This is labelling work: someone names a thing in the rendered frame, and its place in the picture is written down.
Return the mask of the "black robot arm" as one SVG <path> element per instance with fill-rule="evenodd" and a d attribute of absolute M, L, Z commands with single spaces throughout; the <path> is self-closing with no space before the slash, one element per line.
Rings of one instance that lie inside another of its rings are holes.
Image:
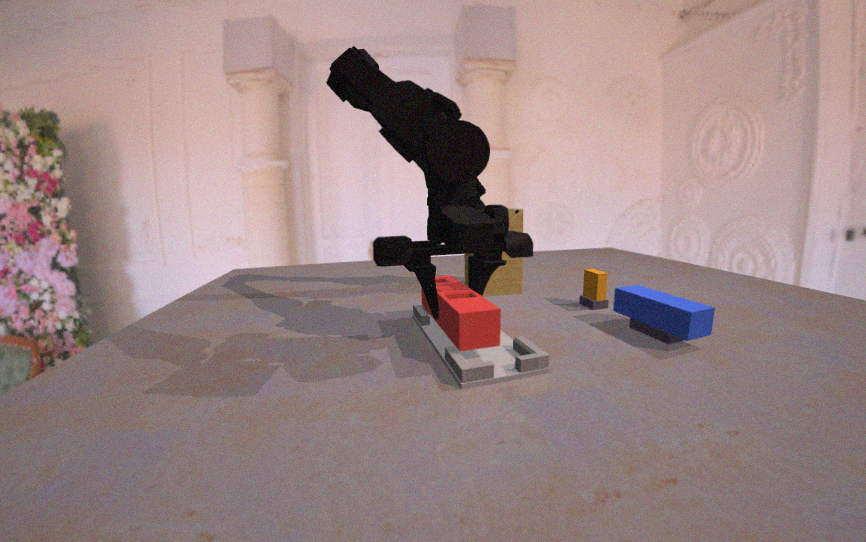
<path fill-rule="evenodd" d="M 372 114 L 383 138 L 424 172 L 427 189 L 472 186 L 476 195 L 486 193 L 477 176 L 486 168 L 490 144 L 482 129 L 459 120 L 456 102 L 411 80 L 394 82 L 365 49 L 355 46 L 329 69 L 329 88 L 343 102 Z M 489 252 L 494 237 L 504 237 L 508 230 L 508 207 L 486 206 L 481 199 L 476 208 L 457 207 L 447 205 L 446 196 L 435 196 L 427 219 L 427 239 L 441 239 L 458 254 Z"/>

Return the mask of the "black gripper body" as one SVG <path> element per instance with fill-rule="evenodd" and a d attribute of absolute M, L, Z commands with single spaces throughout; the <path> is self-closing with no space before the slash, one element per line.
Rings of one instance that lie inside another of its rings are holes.
<path fill-rule="evenodd" d="M 435 196 L 446 196 L 447 205 L 457 205 L 457 207 L 474 205 L 475 208 L 476 205 L 480 205 L 480 195 L 476 195 L 476 188 L 472 186 L 428 188 L 428 215 Z M 382 267 L 399 265 L 416 267 L 430 266 L 431 256 L 458 254 L 451 252 L 446 244 L 441 243 L 444 243 L 441 239 L 412 241 L 405 235 L 377 237 L 373 242 L 373 260 L 377 266 Z M 533 244 L 529 234 L 508 231 L 504 237 L 494 237 L 493 250 L 468 251 L 464 254 L 474 253 L 475 258 L 483 261 L 501 260 L 502 251 L 511 258 L 531 257 Z"/>

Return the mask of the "blue rectangular block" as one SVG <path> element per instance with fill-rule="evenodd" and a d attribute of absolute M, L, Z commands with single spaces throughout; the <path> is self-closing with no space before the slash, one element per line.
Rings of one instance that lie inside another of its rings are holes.
<path fill-rule="evenodd" d="M 711 335 L 715 308 L 635 285 L 615 288 L 613 311 L 690 341 Z"/>

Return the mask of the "red long block with square socket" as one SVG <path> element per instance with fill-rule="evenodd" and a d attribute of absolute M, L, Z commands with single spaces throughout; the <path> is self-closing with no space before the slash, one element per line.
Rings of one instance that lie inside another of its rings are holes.
<path fill-rule="evenodd" d="M 500 345 L 501 309 L 452 277 L 435 276 L 439 306 L 434 319 L 422 292 L 422 305 L 459 351 Z"/>

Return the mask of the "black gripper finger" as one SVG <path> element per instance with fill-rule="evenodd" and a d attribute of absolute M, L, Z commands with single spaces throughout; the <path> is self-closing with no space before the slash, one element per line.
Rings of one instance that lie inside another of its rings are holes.
<path fill-rule="evenodd" d="M 469 256 L 469 288 L 483 297 L 484 290 L 495 270 L 506 260 L 483 261 Z"/>
<path fill-rule="evenodd" d="M 436 290 L 436 266 L 431 264 L 430 266 L 416 266 L 410 267 L 409 265 L 403 265 L 408 271 L 414 272 L 416 277 L 418 278 L 427 302 L 429 304 L 430 310 L 434 319 L 438 319 L 439 315 L 439 306 L 438 306 L 438 298 L 437 298 L 437 290 Z"/>

